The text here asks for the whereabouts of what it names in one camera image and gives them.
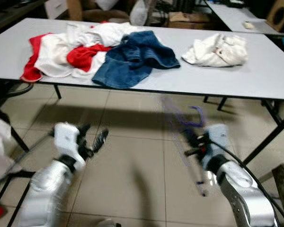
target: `white bag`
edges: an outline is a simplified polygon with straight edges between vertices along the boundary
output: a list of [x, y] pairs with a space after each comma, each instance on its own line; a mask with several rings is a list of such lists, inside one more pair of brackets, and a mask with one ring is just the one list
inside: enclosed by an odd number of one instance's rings
[[119, 0], [95, 0], [97, 5], [103, 10], [110, 10]]
[[133, 26], [143, 26], [147, 20], [148, 7], [144, 0], [138, 0], [129, 16]]

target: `desk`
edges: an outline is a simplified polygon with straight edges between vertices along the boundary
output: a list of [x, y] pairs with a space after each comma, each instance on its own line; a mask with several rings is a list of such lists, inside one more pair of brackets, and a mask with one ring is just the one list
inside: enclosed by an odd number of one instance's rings
[[[26, 18], [0, 34], [0, 79], [18, 81], [32, 54], [29, 38], [49, 32], [63, 33], [66, 24], [67, 21], [63, 20]], [[177, 59], [188, 50], [194, 39], [204, 39], [216, 33], [160, 27], [150, 27], [150, 29], [160, 37], [163, 44], [174, 50]], [[181, 68], [153, 70], [149, 77], [128, 90], [284, 101], [284, 53], [265, 35], [249, 33], [238, 35], [246, 38], [248, 43], [249, 59], [243, 66], [198, 67], [180, 60]], [[39, 82], [56, 86], [101, 87], [91, 80], [82, 81], [73, 77], [45, 76]], [[284, 120], [277, 127], [278, 131], [282, 129], [284, 129]]]
[[[254, 16], [247, 8], [230, 8], [222, 4], [214, 4], [210, 1], [205, 1], [209, 8], [226, 24], [226, 26], [233, 32], [247, 32], [260, 33], [266, 35], [280, 35], [284, 33], [275, 31], [265, 21], [266, 19], [259, 19]], [[251, 22], [255, 29], [246, 29], [243, 26], [245, 21]]]

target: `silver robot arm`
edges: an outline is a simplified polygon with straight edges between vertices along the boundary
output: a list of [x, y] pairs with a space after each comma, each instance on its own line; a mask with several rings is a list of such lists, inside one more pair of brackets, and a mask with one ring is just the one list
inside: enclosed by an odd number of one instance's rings
[[217, 176], [220, 189], [232, 207], [238, 227], [277, 226], [273, 206], [259, 190], [256, 181], [245, 169], [228, 160], [221, 148], [209, 142], [212, 140], [224, 147], [227, 145], [225, 125], [210, 126], [202, 136], [197, 136], [192, 129], [187, 129], [184, 130], [184, 136], [194, 148], [185, 152], [185, 155], [197, 154], [203, 169]]
[[67, 123], [56, 124], [54, 143], [61, 156], [33, 176], [22, 205], [20, 227], [58, 226], [61, 202], [74, 172], [83, 169], [87, 158], [99, 151], [108, 135], [108, 130], [102, 131], [93, 146], [87, 148], [88, 129], [89, 125], [78, 129]]

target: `tile floor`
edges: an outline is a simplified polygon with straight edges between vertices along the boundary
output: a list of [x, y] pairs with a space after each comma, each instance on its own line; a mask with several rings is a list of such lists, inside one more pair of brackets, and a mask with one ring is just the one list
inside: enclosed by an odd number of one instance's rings
[[[199, 195], [164, 120], [158, 99], [161, 95], [75, 87], [60, 87], [60, 91], [62, 99], [58, 100], [53, 86], [35, 85], [32, 91], [9, 99], [2, 107], [28, 145], [56, 122], [91, 122], [87, 136], [90, 143], [102, 128], [110, 129], [99, 155], [75, 175], [60, 226], [93, 227], [106, 217], [113, 217], [124, 227], [236, 226], [231, 207], [219, 189], [211, 188], [210, 197]], [[208, 124], [227, 124], [229, 148], [242, 159], [275, 127], [259, 101], [228, 99], [224, 112], [219, 112], [219, 98], [210, 98], [205, 104], [202, 97], [168, 96], [192, 118], [187, 105], [199, 105]], [[6, 148], [12, 157], [21, 152], [13, 140]], [[50, 164], [54, 157], [57, 151], [49, 139], [21, 165], [35, 171]], [[282, 162], [284, 131], [249, 167], [261, 177]], [[200, 172], [196, 162], [192, 163], [195, 172]], [[1, 200], [7, 214], [0, 219], [0, 227], [7, 225], [27, 182], [18, 179], [11, 183]], [[273, 179], [264, 186], [276, 192]]]

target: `blue towel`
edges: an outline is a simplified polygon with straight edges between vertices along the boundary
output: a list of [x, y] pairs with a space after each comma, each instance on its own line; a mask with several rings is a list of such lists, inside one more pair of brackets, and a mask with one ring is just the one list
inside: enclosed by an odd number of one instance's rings
[[105, 63], [92, 81], [103, 86], [125, 89], [146, 78], [152, 68], [179, 68], [175, 53], [163, 46], [152, 31], [133, 32], [106, 54]]

